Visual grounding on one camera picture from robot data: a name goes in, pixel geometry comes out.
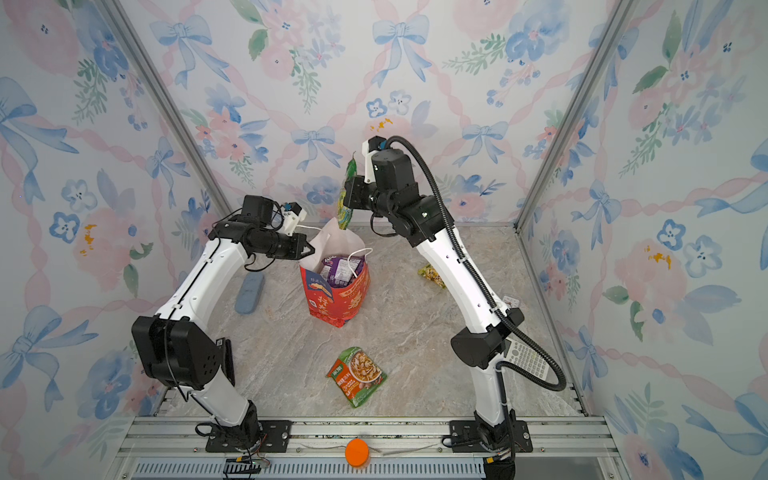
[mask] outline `red gift bag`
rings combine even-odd
[[[315,247],[315,253],[299,260],[307,306],[313,316],[342,327],[357,315],[366,298],[371,283],[368,263],[363,265],[360,275],[344,288],[333,288],[318,272],[323,267],[324,258],[348,256],[364,250],[366,245],[353,232],[341,230],[336,218],[326,223],[310,244]]]

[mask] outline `robotic arm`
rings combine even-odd
[[[433,195],[419,194],[411,159],[401,150],[391,148],[394,142],[405,146],[414,157]],[[365,175],[347,181],[344,205],[371,210],[374,217],[386,217],[395,232],[405,237],[438,271],[466,322],[451,345],[470,368],[475,387],[476,429],[472,439],[484,449],[497,452],[497,459],[514,458],[514,410],[510,413],[507,406],[501,367],[512,368],[553,390],[565,387],[562,370],[539,345],[518,330],[524,319],[520,309],[502,302],[478,272],[419,152],[402,137],[374,137],[363,144],[362,150]],[[298,204],[282,206],[283,220],[279,228],[273,229],[275,206],[280,209],[272,200],[246,196],[241,214],[215,225],[203,256],[171,299],[155,316],[140,316],[132,329],[147,375],[178,388],[182,396],[191,397],[214,418],[215,423],[208,423],[210,433],[197,433],[243,452],[259,447],[263,427],[256,406],[233,387],[228,340],[214,342],[205,332],[223,288],[252,254],[299,260],[314,253],[306,235],[293,232],[306,212]],[[550,364],[558,377],[557,384],[543,382],[503,360],[505,339],[510,333]]]

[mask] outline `orange lid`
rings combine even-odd
[[[368,444],[361,439],[353,439],[350,443],[346,444],[344,456],[346,461],[353,467],[358,468],[365,465],[369,455]]]

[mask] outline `blue case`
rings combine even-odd
[[[235,311],[240,315],[253,313],[256,305],[259,303],[261,290],[264,287],[264,274],[261,272],[251,272],[245,276],[243,286],[237,294],[235,300]]]

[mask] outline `metal corner post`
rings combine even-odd
[[[525,205],[523,205],[520,215],[514,222],[518,233],[523,231],[525,224],[533,217],[538,199],[547,187],[548,179],[552,175],[558,159],[564,153],[568,138],[570,138],[571,133],[578,125],[578,121],[584,113],[584,109],[587,107],[587,103],[605,71],[607,63],[615,52],[636,3],[635,0],[617,0],[616,8],[606,23],[600,44],[595,49],[594,56],[584,71],[584,79],[581,81],[574,97],[571,99],[571,103],[568,105],[568,109],[565,111],[563,124],[558,129],[557,135],[549,149],[549,154],[536,174],[530,193],[525,200]]]
[[[208,191],[214,206],[222,215],[231,212],[233,210],[232,206],[216,182],[214,174],[210,167],[208,167],[205,158],[197,150],[197,144],[194,137],[192,137],[192,133],[185,126],[181,113],[176,108],[170,93],[160,80],[160,75],[152,64],[149,54],[141,43],[136,29],[128,19],[120,0],[98,0],[96,3],[104,18],[110,23],[115,36],[118,37],[120,43],[124,46],[127,56],[139,70],[147,90],[149,90],[152,98],[155,100],[171,131],[179,140],[195,173],[200,176],[200,181]]]

